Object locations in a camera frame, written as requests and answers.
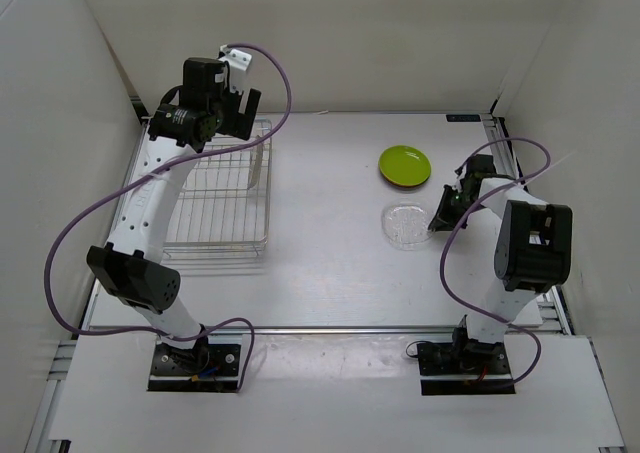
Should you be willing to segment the orange plate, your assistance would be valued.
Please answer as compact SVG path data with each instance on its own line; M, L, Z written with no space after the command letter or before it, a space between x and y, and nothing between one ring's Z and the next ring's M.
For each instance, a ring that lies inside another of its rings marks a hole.
M419 183L402 184L402 183L398 183L398 182L393 181L391 178L388 178L387 176L385 176L381 172L380 172L379 176L387 186L389 186L390 188L393 188L395 190L398 190L398 191L418 190L418 189L424 187L426 184L428 184L428 181L429 181L429 178L427 178L424 181L419 182Z

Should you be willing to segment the clear glass plate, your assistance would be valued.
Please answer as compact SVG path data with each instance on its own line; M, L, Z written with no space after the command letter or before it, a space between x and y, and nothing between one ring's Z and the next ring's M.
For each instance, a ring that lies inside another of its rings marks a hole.
M381 229L386 241L401 251L418 251L428 245L432 232L429 224L434 214L421 203L400 201L385 206Z
M263 159L264 159L264 138L261 136L258 136L257 140L259 140L259 143L256 146L254 146L251 150L250 175L249 175L249 182L248 182L249 189L257 187L260 180Z

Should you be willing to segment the green plate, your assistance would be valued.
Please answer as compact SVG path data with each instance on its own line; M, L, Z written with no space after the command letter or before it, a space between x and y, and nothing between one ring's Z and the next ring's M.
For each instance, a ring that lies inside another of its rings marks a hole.
M378 169L388 178L402 184L422 182L430 179L432 173L428 157L422 151L407 145L385 149L379 157Z

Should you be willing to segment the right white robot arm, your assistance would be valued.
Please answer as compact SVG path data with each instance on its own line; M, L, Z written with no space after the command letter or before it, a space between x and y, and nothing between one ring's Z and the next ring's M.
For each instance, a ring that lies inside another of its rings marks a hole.
M501 220L494 280L454 330L449 348L452 366L470 373L498 356L508 325L525 306L567 280L573 213L514 186L513 178L496 172L490 155L471 156L456 174L456 184L444 187L428 229L452 234L467 226L477 208Z

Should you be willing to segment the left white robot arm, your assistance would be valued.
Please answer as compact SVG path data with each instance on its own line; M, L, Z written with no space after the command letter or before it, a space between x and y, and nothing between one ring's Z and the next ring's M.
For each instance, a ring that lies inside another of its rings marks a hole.
M182 187L215 134L248 140L260 92L244 83L252 57L227 49L216 59L189 58L183 81L162 98L146 130L142 174L150 178L127 193L122 217L102 247L93 246L87 263L108 294L133 308L152 327L188 373L206 368L210 350L202 326L178 298L181 278L165 267L170 220Z

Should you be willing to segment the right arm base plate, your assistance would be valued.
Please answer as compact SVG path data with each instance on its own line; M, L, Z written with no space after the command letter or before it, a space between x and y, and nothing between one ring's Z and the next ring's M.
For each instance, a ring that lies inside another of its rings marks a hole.
M502 344L489 356L456 356L453 344L419 340L405 348L418 363L422 396L489 396L516 393Z

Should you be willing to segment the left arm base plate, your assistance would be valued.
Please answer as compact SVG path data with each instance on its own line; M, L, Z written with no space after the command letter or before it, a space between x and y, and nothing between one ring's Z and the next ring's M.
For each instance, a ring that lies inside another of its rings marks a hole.
M163 393L236 393L242 343L239 336L209 336L191 349L162 342L154 347L147 390Z

